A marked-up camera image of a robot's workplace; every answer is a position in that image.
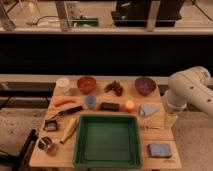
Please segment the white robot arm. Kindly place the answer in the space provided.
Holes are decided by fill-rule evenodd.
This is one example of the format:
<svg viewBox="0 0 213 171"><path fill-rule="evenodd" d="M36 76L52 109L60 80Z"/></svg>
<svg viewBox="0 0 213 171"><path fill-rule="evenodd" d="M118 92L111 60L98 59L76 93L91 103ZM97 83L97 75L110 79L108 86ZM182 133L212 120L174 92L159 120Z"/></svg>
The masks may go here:
<svg viewBox="0 0 213 171"><path fill-rule="evenodd" d="M210 80L210 72L201 66L176 72L168 78L168 90L162 97L166 129L173 127L188 103L213 118L213 90L207 87Z"/></svg>

